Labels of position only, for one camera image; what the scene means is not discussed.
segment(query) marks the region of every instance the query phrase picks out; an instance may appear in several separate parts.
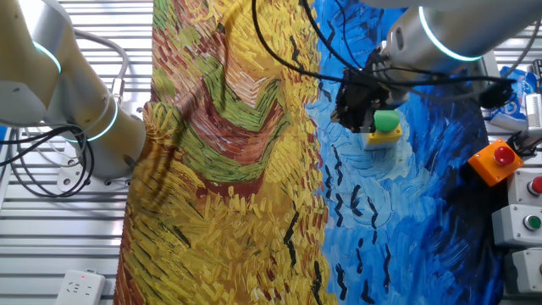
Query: blue packaging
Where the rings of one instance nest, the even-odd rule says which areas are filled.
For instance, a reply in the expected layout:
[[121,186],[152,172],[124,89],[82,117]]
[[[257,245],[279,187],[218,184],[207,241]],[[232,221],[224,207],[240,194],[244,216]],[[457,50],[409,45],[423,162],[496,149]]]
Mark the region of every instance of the blue packaging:
[[[501,76],[509,70],[508,67],[502,68]],[[513,131],[526,130],[525,97],[536,92],[536,76],[530,72],[515,69],[508,78],[517,81],[512,84],[512,89],[516,94],[507,105],[491,111],[490,123]]]

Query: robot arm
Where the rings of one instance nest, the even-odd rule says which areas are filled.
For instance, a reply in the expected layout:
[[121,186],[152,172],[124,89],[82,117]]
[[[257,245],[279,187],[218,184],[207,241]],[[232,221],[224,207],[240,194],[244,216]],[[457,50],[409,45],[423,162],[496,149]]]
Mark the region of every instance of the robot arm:
[[362,0],[363,3],[375,8],[412,8],[423,6],[425,8],[437,9],[441,12],[490,1],[491,0]]
[[145,142],[145,126],[113,100],[85,60],[69,15],[57,0],[1,0],[0,42],[4,124],[76,124],[86,131],[96,156],[95,176],[131,172]]
[[[380,7],[408,3],[429,5],[410,7],[396,21],[387,41],[369,57],[365,67],[367,72],[403,68],[453,75],[477,63],[486,53],[542,16],[540,0],[362,1]],[[427,75],[404,70],[389,70],[373,75],[400,82],[428,78]],[[347,71],[345,77],[354,80],[360,76]],[[372,132],[374,111],[397,108],[408,100],[408,89],[383,86],[373,80],[368,82],[368,87],[344,86],[337,97],[333,119],[354,132]]]

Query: power strip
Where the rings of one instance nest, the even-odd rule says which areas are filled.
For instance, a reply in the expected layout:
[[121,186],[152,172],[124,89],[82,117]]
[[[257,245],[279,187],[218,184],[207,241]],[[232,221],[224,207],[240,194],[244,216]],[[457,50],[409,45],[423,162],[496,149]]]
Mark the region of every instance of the power strip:
[[55,305],[97,305],[102,297],[105,277],[92,270],[66,272]]

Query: painted cloth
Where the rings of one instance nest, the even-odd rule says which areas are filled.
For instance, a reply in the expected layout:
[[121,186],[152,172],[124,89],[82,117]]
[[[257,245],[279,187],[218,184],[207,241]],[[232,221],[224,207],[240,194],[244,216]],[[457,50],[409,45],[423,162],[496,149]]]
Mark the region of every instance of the painted cloth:
[[[292,63],[341,77],[298,3],[258,1],[264,37]],[[402,12],[311,5],[359,63]],[[115,304],[498,303],[490,214],[506,196],[460,178],[487,145],[474,103],[412,97],[396,147],[366,152],[330,122],[339,84],[274,61],[250,0],[155,0],[152,37]]]

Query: gray control box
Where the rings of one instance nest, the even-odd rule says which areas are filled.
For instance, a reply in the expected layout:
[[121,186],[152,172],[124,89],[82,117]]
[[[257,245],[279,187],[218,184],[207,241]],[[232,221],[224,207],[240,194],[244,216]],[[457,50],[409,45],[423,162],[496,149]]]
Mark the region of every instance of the gray control box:
[[542,208],[542,196],[535,196],[528,191],[528,184],[541,174],[530,173],[525,170],[517,170],[508,177],[508,202],[530,204]]
[[542,248],[530,248],[505,257],[506,291],[542,295]]
[[542,208],[511,204],[491,215],[495,244],[502,247],[542,246]]

